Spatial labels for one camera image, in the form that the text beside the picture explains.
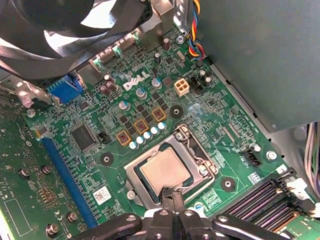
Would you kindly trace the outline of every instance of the integrated circuit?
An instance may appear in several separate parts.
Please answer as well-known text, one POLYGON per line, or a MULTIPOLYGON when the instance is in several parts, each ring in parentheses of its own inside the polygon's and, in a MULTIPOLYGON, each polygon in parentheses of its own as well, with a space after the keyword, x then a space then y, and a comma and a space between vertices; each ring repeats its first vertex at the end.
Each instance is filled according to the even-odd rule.
POLYGON ((122 130, 121 132, 119 132, 116 135, 116 139, 118 139, 119 143, 122 146, 127 146, 130 142, 131 142, 131 137, 129 136, 129 134, 127 133, 127 131, 122 130))
POLYGON ((151 113, 157 122, 161 122, 167 118, 166 113, 163 111, 163 109, 160 106, 152 110, 151 113))
POLYGON ((149 129, 148 124, 146 123, 146 120, 144 120, 143 118, 139 119, 134 123, 134 128, 139 134, 143 134, 149 129))
POLYGON ((96 138, 85 124, 77 126, 70 134, 82 152, 88 151, 97 144, 96 138))

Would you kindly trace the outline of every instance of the label sticker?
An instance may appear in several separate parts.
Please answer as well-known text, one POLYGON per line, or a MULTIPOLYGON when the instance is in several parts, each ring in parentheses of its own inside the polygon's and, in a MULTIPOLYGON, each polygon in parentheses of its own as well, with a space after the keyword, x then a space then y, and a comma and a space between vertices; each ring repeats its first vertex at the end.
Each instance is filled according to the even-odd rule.
POLYGON ((96 200, 96 203, 100 206, 101 204, 105 203, 109 199, 111 199, 111 194, 108 191, 106 186, 103 186, 98 191, 93 193, 93 196, 96 200))

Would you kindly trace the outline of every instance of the fan blade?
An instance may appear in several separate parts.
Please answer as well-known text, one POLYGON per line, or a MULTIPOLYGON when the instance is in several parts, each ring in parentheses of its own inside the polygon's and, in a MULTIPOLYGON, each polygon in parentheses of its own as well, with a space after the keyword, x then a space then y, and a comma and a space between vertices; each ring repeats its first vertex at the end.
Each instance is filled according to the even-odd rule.
POLYGON ((31 54, 46 58, 61 57, 47 43, 44 31, 21 17, 10 1, 0 15, 0 38, 31 54))

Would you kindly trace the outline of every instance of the blue pcie slot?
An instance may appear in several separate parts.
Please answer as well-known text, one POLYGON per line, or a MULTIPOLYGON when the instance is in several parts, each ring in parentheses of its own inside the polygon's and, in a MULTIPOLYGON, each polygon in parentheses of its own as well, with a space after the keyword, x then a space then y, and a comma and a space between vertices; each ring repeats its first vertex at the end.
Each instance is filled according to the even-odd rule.
POLYGON ((90 208, 88 207, 86 200, 81 194, 78 186, 75 184, 73 178, 71 177, 64 161, 62 160, 54 141, 51 138, 43 138, 42 143, 50 155, 52 162, 57 169, 59 175, 61 176, 64 184, 66 185, 69 193, 71 194, 72 199, 74 200, 77 208, 79 209, 84 222, 87 224, 88 228, 94 228, 98 226, 98 223, 92 214, 90 208))

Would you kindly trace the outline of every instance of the capacitor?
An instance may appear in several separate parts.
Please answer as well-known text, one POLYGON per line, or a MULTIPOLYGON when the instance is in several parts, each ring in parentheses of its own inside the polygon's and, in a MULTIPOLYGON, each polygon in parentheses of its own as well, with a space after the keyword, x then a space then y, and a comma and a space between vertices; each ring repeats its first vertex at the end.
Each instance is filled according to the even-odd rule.
POLYGON ((50 173, 52 172, 52 167, 51 167, 51 166, 43 165, 43 166, 41 166, 41 171, 42 171, 45 175, 50 175, 50 173))
POLYGON ((104 80, 106 80, 108 82, 112 82, 113 84, 116 83, 116 80, 110 74, 104 75, 103 78, 104 78, 104 80))
POLYGON ((146 140, 142 136, 138 136, 135 141, 138 145, 142 145, 146 142, 146 140))
POLYGON ((107 95, 107 96, 111 95, 111 91, 107 88, 106 85, 102 85, 99 90, 104 95, 107 95))
POLYGON ((130 108, 130 103, 128 103, 127 101, 121 101, 119 102, 119 108, 121 110, 127 111, 130 108))
POLYGON ((150 132, 152 135, 157 135, 159 133, 159 129, 156 126, 151 127, 150 132))
POLYGON ((139 87, 136 91, 135 91, 135 94, 137 95, 138 98, 140 99, 146 99, 147 98, 147 92, 139 87))
POLYGON ((119 87, 118 85, 114 84, 112 81, 108 81, 106 83, 106 87, 111 91, 111 92, 116 92, 118 91, 119 87))
POLYGON ((156 52, 153 55, 153 57, 154 57, 154 61, 155 61, 156 64, 160 64, 161 63, 161 55, 160 55, 160 53, 156 52))
POLYGON ((163 131, 166 128, 167 128, 167 125, 164 122, 161 121, 161 122, 158 123, 158 129, 159 130, 163 131))
POLYGON ((126 193, 126 198, 127 198, 128 200, 134 200, 135 197, 136 197, 136 192, 133 191, 133 190, 130 190, 130 191, 128 191, 128 192, 126 193))
POLYGON ((52 238, 59 232, 59 226, 56 223, 48 224, 46 226, 45 232, 48 235, 48 237, 52 238))
POLYGON ((138 148, 138 144, 135 141, 131 141, 129 143, 129 148, 132 149, 132 150, 135 150, 135 149, 138 148))
POLYGON ((70 223, 74 223, 75 221, 77 221, 78 216, 75 212, 71 211, 66 214, 66 219, 68 219, 70 223))
POLYGON ((162 87, 162 83, 158 78, 152 79, 151 84, 155 89, 160 89, 162 87))
POLYGON ((23 178, 28 178, 30 177, 30 171, 27 168, 21 168, 19 169, 18 173, 20 174, 21 177, 23 178))
POLYGON ((205 85, 209 86, 212 80, 211 80, 211 77, 207 76, 204 81, 205 81, 205 85))
POLYGON ((165 51, 168 51, 170 49, 170 39, 169 38, 164 38, 163 41, 162 41, 162 44, 163 44, 163 49, 165 51))
POLYGON ((206 78, 206 71, 200 70, 200 71, 199 71, 199 80, 200 80, 200 81, 204 81, 205 78, 206 78))
POLYGON ((143 137, 145 140, 150 140, 152 138, 152 134, 149 131, 146 131, 145 133, 143 133, 143 137))

